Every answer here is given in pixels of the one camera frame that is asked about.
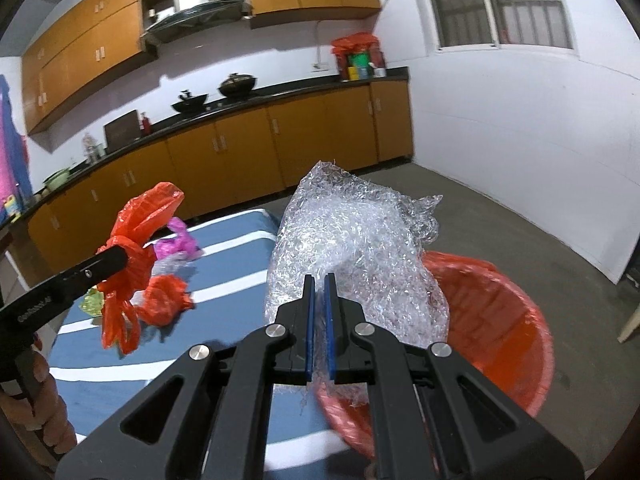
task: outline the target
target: range hood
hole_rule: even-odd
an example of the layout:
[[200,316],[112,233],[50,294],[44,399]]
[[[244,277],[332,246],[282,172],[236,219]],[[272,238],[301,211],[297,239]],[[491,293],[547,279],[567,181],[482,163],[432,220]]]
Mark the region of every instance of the range hood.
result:
[[173,0],[176,12],[151,25],[142,38],[159,45],[251,14],[245,0]]

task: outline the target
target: electrical outlet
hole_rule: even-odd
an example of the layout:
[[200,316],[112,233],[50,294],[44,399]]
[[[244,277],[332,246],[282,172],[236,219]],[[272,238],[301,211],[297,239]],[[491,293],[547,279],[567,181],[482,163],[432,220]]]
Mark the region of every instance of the electrical outlet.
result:
[[311,72],[328,72],[329,71],[329,63],[326,61],[320,63],[312,63]]

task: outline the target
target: blue cloth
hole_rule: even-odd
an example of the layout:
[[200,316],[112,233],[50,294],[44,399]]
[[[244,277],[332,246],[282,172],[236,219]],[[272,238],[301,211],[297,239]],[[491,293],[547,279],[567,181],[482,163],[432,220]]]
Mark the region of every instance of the blue cloth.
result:
[[[162,329],[146,327],[140,347],[123,358],[113,349],[102,348],[98,328],[58,336],[49,363],[77,433],[91,433],[146,385],[145,380],[121,380],[122,369],[119,367],[144,367],[174,360],[192,345],[206,340],[215,340],[220,348],[232,346],[264,325],[264,280],[278,229],[277,221],[264,210],[254,210],[203,225],[190,229],[201,249],[211,249],[230,240],[236,240],[236,243],[221,251],[213,249],[211,254],[181,269],[179,275],[187,281],[188,291],[199,291],[200,297],[205,299],[193,310],[182,313],[175,324]],[[235,286],[234,292],[220,295],[221,288],[232,287],[251,276],[258,277],[254,279],[255,285],[243,282],[243,286]],[[207,299],[204,290],[217,292],[210,293],[211,297]],[[87,314],[76,303],[65,320],[65,327],[87,319]],[[94,373],[96,381],[84,380],[88,368],[98,368],[89,371]],[[284,443],[284,447],[272,455],[268,448],[267,466],[271,465],[272,470],[265,478],[362,479],[367,461],[355,451],[346,449],[339,437],[329,430],[312,393],[275,392],[267,442]]]
[[4,148],[7,159],[11,165],[14,179],[18,183],[20,196],[16,196],[20,208],[24,209],[24,200],[33,196],[31,181],[29,180],[29,167],[24,156],[24,140],[15,129],[12,115],[11,99],[9,98],[9,83],[4,75],[0,74],[0,93],[2,94],[2,129],[4,130]]

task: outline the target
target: window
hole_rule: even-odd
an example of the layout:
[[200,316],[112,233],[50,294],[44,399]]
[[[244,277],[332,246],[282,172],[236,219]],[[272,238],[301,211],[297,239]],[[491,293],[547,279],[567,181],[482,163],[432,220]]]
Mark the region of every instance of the window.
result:
[[433,0],[433,6],[441,46],[499,42],[571,48],[562,0]]

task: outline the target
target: blue and white striped sheet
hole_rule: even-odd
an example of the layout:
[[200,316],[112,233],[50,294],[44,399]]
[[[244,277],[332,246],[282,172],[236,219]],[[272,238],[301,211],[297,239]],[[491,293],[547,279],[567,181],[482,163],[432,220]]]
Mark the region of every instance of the blue and white striped sheet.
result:
[[[79,440],[88,435],[193,344],[220,348],[264,324],[266,273],[278,223],[249,210],[190,229],[203,255],[183,269],[196,303],[171,328],[146,327],[140,347],[126,357],[104,350],[100,329],[71,309],[49,357],[51,372]],[[273,396],[265,456],[268,480],[363,478],[366,460],[333,432],[313,395]]]

